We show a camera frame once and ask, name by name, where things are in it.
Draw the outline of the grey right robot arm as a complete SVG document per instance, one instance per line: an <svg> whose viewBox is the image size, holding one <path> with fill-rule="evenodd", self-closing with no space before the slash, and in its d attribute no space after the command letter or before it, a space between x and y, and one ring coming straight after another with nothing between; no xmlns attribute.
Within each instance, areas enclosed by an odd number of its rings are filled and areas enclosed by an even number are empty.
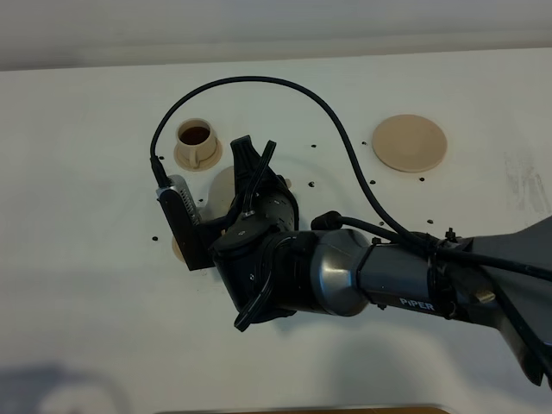
<svg viewBox="0 0 552 414"><path fill-rule="evenodd" d="M297 228L292 195L249 137L230 144L235 192L261 171L254 213L239 216L211 247L237 309L235 327L298 311L351 317L395 307L500 332L526 378L551 379L551 221L508 235L424 235L407 248L391 232L369 241L366 223L329 212Z"/></svg>

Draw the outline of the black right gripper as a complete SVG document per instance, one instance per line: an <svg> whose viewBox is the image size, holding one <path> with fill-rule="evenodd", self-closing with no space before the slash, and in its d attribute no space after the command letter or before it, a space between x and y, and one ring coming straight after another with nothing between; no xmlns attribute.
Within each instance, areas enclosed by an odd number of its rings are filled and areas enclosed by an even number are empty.
<svg viewBox="0 0 552 414"><path fill-rule="evenodd" d="M268 141L262 155L249 135L230 143L235 194L253 203L254 214L239 215L210 252L238 311L234 326L289 317L302 309L298 255L298 203L285 180L269 167L276 148Z"/></svg>

